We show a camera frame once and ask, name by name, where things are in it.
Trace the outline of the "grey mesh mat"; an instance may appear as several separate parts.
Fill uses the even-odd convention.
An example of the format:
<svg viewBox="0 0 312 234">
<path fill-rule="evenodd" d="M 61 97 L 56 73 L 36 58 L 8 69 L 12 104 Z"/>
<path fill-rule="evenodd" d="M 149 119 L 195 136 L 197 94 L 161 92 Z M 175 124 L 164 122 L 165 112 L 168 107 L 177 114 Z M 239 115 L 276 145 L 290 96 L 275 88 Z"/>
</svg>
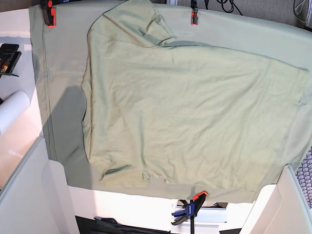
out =
<svg viewBox="0 0 312 234">
<path fill-rule="evenodd" d="M 312 148 L 310 148 L 295 173 L 309 209 L 312 209 Z"/>
</svg>

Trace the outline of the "black bag bottom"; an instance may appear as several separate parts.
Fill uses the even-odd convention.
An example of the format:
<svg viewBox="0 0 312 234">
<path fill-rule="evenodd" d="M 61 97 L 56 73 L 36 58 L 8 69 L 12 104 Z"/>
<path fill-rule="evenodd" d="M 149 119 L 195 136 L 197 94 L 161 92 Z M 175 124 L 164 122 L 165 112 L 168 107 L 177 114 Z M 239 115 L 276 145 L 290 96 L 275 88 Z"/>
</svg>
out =
<svg viewBox="0 0 312 234">
<path fill-rule="evenodd" d="M 88 219 L 76 216 L 76 222 L 80 234 L 170 234 L 169 231 L 161 231 L 117 223 L 113 218 Z"/>
</svg>

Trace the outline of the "green table cloth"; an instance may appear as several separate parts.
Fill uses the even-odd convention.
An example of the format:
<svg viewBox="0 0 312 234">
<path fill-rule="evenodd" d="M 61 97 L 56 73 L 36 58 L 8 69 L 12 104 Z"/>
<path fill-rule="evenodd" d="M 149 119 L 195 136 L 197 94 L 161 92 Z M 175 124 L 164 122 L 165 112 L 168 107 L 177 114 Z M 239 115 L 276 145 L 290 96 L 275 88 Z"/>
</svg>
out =
<svg viewBox="0 0 312 234">
<path fill-rule="evenodd" d="M 38 6 L 31 7 L 30 32 L 39 109 L 48 156 L 65 170 L 67 184 L 106 191 L 83 147 L 86 100 L 81 88 L 87 60 L 87 32 L 118 1 L 60 4 L 55 28 L 44 26 Z M 208 44 L 263 55 L 290 65 L 312 68 L 310 32 L 276 22 L 202 10 L 191 26 L 187 7 L 158 4 L 158 12 L 177 45 Z"/>
</svg>

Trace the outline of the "orange black clamp middle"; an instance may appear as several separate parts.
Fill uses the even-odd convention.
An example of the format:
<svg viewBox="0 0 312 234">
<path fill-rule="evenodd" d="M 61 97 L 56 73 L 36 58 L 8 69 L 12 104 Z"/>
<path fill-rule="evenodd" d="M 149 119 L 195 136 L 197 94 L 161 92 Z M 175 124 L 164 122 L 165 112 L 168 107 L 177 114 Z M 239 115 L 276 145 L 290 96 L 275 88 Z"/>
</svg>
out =
<svg viewBox="0 0 312 234">
<path fill-rule="evenodd" d="M 195 25 L 198 25 L 198 6 L 197 6 L 197 0 L 191 0 L 191 9 L 192 9 L 191 25 L 192 25 L 192 26 L 195 26 Z"/>
</svg>

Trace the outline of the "orange black clamp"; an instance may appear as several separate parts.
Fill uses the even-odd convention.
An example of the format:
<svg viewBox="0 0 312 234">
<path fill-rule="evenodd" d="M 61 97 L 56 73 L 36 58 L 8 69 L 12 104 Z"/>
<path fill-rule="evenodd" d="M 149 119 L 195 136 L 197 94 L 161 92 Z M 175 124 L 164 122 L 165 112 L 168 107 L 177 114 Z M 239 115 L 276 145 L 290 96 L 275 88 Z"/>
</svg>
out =
<svg viewBox="0 0 312 234">
<path fill-rule="evenodd" d="M 191 9 L 192 9 L 191 25 L 192 25 L 192 26 L 195 26 L 195 25 L 198 25 L 198 6 L 197 6 L 197 0 L 191 0 Z"/>
<path fill-rule="evenodd" d="M 53 7 L 52 0 L 40 0 L 39 1 L 43 20 L 47 27 L 55 27 L 56 25 L 56 9 Z"/>
</svg>

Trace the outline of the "white panel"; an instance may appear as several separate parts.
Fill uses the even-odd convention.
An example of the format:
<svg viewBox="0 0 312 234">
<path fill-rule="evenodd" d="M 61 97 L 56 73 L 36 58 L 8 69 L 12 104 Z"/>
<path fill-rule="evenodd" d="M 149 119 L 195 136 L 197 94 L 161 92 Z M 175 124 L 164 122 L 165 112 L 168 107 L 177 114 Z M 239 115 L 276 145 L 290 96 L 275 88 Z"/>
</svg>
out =
<svg viewBox="0 0 312 234">
<path fill-rule="evenodd" d="M 38 137 L 0 193 L 2 234 L 77 234 L 64 167 Z"/>
<path fill-rule="evenodd" d="M 265 186 L 255 201 L 241 234 L 310 234 L 312 213 L 291 166 L 277 184 Z"/>
</svg>

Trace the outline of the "blue black bar clamp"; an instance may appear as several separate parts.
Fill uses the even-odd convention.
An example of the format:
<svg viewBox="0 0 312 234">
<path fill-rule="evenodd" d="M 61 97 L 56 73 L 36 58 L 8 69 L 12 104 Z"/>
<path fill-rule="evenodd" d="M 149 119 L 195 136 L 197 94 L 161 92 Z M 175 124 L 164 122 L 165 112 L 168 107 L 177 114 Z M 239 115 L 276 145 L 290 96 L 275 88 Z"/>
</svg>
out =
<svg viewBox="0 0 312 234">
<path fill-rule="evenodd" d="M 183 210 L 172 213 L 172 216 L 175 218 L 174 222 L 171 224 L 173 226 L 177 226 L 182 224 L 183 222 L 190 220 L 190 234 L 195 233 L 195 217 L 204 204 L 206 197 L 209 194 L 206 191 L 202 191 L 196 194 L 188 203 L 186 200 L 181 199 L 180 202 L 183 203 Z"/>
</svg>

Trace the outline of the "white left panel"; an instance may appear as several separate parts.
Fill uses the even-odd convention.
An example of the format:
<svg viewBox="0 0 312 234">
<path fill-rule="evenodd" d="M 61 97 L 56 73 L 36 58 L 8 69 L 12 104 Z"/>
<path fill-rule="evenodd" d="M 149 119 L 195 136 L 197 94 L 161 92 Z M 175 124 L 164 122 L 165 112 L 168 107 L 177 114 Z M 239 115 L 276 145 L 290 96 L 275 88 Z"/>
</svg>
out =
<svg viewBox="0 0 312 234">
<path fill-rule="evenodd" d="M 2 234 L 77 234 L 64 167 L 38 137 L 0 193 Z"/>
</svg>

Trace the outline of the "white right panel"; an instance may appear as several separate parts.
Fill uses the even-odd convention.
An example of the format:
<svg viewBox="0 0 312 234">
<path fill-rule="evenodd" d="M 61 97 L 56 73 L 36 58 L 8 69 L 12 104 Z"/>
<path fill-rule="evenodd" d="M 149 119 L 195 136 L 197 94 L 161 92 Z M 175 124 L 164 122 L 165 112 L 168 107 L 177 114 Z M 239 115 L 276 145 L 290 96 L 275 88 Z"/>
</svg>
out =
<svg viewBox="0 0 312 234">
<path fill-rule="evenodd" d="M 277 184 L 265 186 L 255 201 L 241 234 L 310 234 L 312 213 L 291 166 Z"/>
</svg>

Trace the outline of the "white paper roll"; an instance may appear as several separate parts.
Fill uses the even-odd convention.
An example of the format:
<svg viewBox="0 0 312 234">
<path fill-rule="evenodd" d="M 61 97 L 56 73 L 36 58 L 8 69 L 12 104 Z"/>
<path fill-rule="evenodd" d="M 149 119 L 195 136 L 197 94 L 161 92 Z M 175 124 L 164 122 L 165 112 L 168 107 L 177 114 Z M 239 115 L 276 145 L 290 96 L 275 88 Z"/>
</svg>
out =
<svg viewBox="0 0 312 234">
<path fill-rule="evenodd" d="M 0 105 L 0 135 L 30 106 L 29 96 L 24 91 L 16 91 Z"/>
</svg>

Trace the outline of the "light green T-shirt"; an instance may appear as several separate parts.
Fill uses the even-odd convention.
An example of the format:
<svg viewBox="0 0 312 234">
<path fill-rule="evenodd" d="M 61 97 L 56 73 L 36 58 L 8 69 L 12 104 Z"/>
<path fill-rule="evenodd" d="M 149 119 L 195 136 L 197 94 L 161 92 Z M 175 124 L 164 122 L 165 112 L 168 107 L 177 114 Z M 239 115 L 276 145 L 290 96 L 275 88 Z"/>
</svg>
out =
<svg viewBox="0 0 312 234">
<path fill-rule="evenodd" d="M 148 0 L 103 13 L 87 40 L 84 146 L 105 186 L 162 178 L 256 193 L 300 164 L 311 126 L 291 125 L 305 106 L 306 70 L 231 49 L 170 47 L 175 37 Z"/>
</svg>

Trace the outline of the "black tablet on stand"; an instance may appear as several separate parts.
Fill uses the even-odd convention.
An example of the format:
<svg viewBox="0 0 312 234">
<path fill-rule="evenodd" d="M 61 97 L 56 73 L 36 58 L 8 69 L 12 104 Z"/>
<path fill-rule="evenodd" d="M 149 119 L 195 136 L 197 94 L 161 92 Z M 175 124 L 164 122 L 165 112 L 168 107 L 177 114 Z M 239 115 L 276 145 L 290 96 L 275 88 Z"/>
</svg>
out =
<svg viewBox="0 0 312 234">
<path fill-rule="evenodd" d="M 4 43 L 0 47 L 0 76 L 14 76 L 13 70 L 21 56 L 18 44 Z"/>
</svg>

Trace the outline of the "orange black clamp left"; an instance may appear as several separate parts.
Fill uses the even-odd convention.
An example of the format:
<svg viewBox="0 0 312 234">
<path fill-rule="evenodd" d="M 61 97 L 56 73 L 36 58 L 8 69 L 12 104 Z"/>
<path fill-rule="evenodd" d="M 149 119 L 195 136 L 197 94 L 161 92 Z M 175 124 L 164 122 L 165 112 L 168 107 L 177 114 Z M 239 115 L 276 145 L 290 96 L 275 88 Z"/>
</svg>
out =
<svg viewBox="0 0 312 234">
<path fill-rule="evenodd" d="M 52 0 L 40 0 L 39 1 L 43 20 L 47 27 L 55 27 L 56 25 L 56 9 L 53 7 Z"/>
</svg>

